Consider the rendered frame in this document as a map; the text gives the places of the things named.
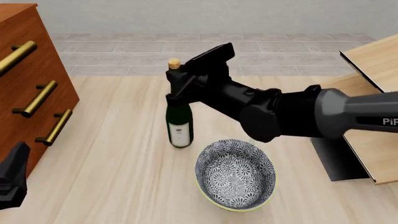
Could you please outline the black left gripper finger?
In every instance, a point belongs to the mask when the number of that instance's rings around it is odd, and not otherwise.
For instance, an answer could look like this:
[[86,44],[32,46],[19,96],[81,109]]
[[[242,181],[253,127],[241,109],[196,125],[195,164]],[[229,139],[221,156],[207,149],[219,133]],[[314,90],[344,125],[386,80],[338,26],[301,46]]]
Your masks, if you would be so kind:
[[0,185],[23,185],[26,183],[27,161],[30,147],[25,142],[17,143],[0,163]]

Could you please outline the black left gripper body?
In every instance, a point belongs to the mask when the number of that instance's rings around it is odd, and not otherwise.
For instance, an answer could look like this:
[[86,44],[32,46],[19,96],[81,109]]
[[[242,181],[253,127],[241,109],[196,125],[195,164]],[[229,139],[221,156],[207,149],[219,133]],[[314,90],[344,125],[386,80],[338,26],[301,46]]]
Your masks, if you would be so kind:
[[20,207],[26,195],[26,179],[18,179],[16,182],[0,179],[0,210]]

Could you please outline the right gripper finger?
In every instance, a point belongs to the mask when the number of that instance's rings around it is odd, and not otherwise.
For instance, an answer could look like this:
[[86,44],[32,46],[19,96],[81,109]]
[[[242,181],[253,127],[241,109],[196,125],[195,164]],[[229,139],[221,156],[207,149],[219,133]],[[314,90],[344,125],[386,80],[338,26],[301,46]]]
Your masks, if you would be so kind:
[[197,78],[167,79],[170,93],[166,95],[167,103],[192,103],[196,101]]
[[165,74],[169,82],[188,82],[195,79],[192,73],[183,70],[167,70]]

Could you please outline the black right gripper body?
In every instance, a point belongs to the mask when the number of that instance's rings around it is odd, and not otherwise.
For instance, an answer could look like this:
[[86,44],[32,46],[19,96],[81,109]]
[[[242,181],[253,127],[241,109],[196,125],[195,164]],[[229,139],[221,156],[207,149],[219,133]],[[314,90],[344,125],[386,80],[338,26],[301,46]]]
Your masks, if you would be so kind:
[[221,93],[223,86],[231,79],[229,77],[229,67],[226,62],[188,61],[185,64],[185,68],[187,72],[192,73],[197,78],[195,102],[221,103],[223,99],[223,94]]

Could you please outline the dark green wine bottle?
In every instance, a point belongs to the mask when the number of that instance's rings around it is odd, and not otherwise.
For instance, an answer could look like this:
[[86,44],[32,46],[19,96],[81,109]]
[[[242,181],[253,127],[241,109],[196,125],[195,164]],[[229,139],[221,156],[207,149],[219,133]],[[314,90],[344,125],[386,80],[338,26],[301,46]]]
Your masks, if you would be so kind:
[[173,147],[185,148],[191,145],[193,135],[193,114],[190,105],[171,106],[167,104],[165,120],[169,141]]

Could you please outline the blue patterned bowl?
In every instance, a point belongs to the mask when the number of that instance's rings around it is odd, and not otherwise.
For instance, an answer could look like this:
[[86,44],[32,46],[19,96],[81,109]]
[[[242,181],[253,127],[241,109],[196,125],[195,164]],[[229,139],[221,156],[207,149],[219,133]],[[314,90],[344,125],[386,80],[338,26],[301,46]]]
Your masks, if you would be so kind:
[[252,143],[221,139],[202,150],[195,180],[208,201],[231,212],[251,212],[273,196],[277,173],[270,158]]

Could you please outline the wooden cabinet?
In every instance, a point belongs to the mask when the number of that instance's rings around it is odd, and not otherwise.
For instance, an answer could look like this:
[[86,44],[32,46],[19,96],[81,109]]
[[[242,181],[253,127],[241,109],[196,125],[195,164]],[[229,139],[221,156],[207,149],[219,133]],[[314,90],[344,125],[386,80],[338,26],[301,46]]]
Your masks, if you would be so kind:
[[[37,49],[0,77],[0,162],[19,142],[30,147],[29,175],[47,150],[35,138],[44,138],[59,118],[54,113],[73,110],[79,97],[51,41],[34,3],[0,3],[0,60],[11,54],[13,45],[32,40]],[[13,114],[40,92],[35,86],[56,81],[58,86],[30,118]]]

